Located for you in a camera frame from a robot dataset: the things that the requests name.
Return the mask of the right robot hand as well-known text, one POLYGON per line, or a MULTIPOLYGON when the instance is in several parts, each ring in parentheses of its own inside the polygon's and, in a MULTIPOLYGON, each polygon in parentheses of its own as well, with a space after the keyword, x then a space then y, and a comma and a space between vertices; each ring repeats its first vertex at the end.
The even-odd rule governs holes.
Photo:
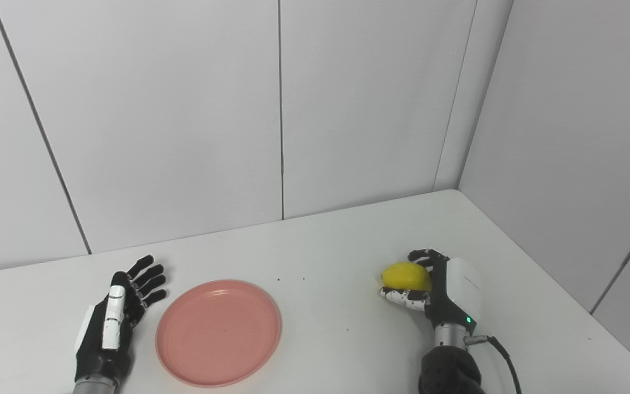
POLYGON ((433 327, 451 324, 473 334, 482 309, 480 273, 462 258, 432 248, 413 250, 407 261, 386 267, 380 295, 420 311, 433 327))

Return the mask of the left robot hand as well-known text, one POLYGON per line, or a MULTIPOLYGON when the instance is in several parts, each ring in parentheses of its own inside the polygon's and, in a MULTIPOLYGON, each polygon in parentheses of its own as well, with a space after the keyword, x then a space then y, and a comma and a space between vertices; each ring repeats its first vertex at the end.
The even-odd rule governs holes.
POLYGON ((75 352, 75 393, 115 393, 133 365, 135 327, 167 296, 165 267, 149 254, 113 274, 108 292, 90 307, 75 352))

